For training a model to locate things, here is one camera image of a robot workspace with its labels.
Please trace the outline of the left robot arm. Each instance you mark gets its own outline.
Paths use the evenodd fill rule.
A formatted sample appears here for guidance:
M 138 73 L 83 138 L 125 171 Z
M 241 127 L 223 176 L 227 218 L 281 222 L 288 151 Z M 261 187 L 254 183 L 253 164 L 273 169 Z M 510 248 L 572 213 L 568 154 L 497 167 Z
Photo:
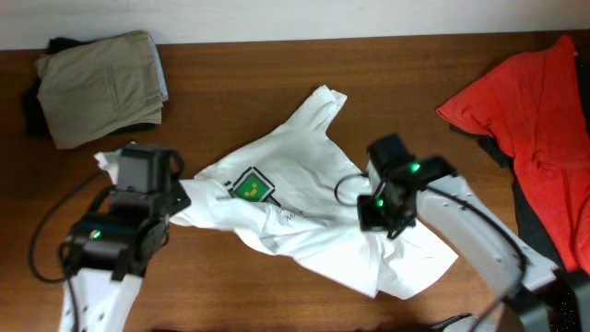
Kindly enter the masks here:
M 65 273 L 62 331 L 120 331 L 151 258 L 170 239 L 170 217 L 191 200 L 173 148 L 127 144 L 104 188 L 58 249 Z

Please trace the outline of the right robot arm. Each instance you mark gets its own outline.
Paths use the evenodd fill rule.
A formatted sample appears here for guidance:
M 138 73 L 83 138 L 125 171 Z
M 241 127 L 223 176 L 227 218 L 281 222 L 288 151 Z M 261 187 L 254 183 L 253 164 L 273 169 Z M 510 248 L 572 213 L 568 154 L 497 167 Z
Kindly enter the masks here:
M 419 220 L 438 230 L 496 298 L 478 317 L 463 314 L 441 331 L 589 330 L 589 276 L 568 272 L 515 235 L 444 158 L 417 160 L 392 134 L 367 148 L 372 193 L 359 196 L 363 231 L 393 240 Z

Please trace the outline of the white t-shirt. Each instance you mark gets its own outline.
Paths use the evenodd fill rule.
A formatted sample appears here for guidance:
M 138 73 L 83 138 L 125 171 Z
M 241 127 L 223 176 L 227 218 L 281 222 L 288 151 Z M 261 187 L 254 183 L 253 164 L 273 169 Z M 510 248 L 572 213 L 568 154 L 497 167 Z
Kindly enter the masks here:
M 171 222 L 234 232 L 255 251 L 369 297 L 405 300 L 427 289 L 456 254 L 422 224 L 393 240 L 360 229 L 355 200 L 370 183 L 326 133 L 346 99 L 316 89 L 270 134 L 185 180 L 191 205 Z

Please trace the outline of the folded khaki trousers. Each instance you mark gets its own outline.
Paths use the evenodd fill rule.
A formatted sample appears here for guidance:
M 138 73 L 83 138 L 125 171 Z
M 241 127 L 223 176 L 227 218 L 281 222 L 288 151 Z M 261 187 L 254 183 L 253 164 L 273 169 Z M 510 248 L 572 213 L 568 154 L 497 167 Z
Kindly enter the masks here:
M 57 148 L 76 148 L 127 125 L 161 123 L 165 101 L 148 35 L 132 31 L 37 60 L 37 98 Z

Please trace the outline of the folded light blue garment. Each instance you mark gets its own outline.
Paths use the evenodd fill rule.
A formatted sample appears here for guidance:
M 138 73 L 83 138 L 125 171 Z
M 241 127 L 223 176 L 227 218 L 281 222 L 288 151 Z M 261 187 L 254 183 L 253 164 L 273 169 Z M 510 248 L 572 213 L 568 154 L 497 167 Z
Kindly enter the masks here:
M 165 76 L 164 76 L 162 64 L 161 64 L 160 57 L 159 57 L 158 48 L 156 46 L 156 43 L 153 41 L 153 38 L 151 37 L 151 35 L 148 35 L 148 41 L 149 41 L 152 53 L 154 55 L 155 63 L 156 63 L 156 72 L 157 72 L 157 76 L 158 76 L 158 80 L 159 80 L 159 89 L 161 92 L 161 96 L 163 98 L 163 101 L 167 101 L 169 99 L 169 92 L 167 89 Z

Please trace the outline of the folded black garment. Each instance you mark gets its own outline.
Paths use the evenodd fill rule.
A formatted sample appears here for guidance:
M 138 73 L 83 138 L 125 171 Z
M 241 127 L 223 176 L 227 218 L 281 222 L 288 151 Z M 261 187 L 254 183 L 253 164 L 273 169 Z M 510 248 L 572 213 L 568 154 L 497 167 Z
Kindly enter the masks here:
M 89 44 L 89 41 L 77 41 L 65 37 L 56 37 L 50 39 L 46 50 L 47 55 L 54 55 L 62 51 L 72 49 L 78 46 Z M 32 86 L 25 90 L 21 95 L 21 107 L 26 121 L 26 136 L 31 137 L 49 137 L 50 131 L 41 107 L 37 98 L 41 80 L 36 78 Z M 111 135 L 131 134 L 136 132 L 144 132 L 154 130 L 156 124 L 153 123 L 139 123 L 130 124 L 116 130 L 111 131 Z

